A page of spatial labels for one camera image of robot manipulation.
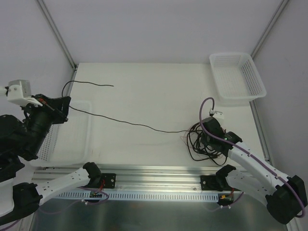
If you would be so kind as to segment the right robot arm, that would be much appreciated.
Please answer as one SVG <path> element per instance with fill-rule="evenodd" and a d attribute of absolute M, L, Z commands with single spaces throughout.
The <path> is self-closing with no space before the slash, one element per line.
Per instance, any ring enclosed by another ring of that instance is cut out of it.
<path fill-rule="evenodd" d="M 233 187 L 255 198 L 281 224 L 305 216 L 308 200 L 299 176 L 290 177 L 256 157 L 238 135 L 225 132 L 217 119 L 207 117 L 200 125 L 207 145 L 248 172 L 246 175 L 231 165 L 223 167 L 221 175 L 216 177 L 220 189 Z"/>

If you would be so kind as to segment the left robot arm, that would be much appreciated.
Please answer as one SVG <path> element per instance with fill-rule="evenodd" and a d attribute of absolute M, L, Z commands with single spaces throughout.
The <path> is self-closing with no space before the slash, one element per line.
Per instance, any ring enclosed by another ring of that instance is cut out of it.
<path fill-rule="evenodd" d="M 52 125 L 68 121 L 71 97 L 49 98 L 33 95 L 21 107 L 25 119 L 13 115 L 0 117 L 0 223 L 23 219 L 50 199 L 78 187 L 101 185 L 102 173 L 94 162 L 63 177 L 40 184 L 14 184 L 16 173 L 24 168 L 22 159 L 36 160 Z"/>

